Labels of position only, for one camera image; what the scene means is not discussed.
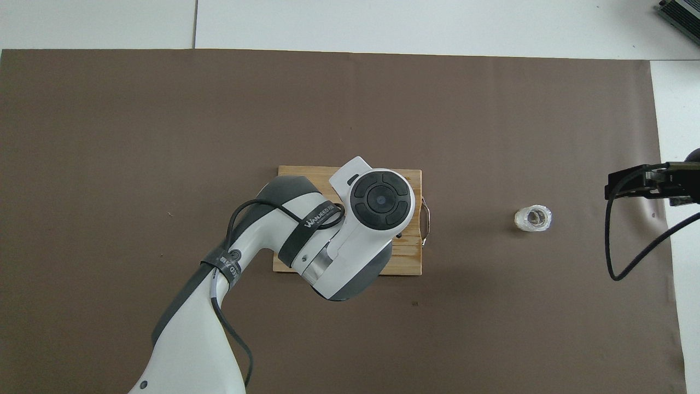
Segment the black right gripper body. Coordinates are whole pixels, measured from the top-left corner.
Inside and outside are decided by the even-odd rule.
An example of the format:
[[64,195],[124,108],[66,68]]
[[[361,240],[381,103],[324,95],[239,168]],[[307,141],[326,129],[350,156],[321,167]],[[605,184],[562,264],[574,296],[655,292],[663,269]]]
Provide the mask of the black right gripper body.
[[668,199],[671,206],[699,204],[699,149],[681,162],[668,162],[670,167],[652,171],[654,190],[649,199]]

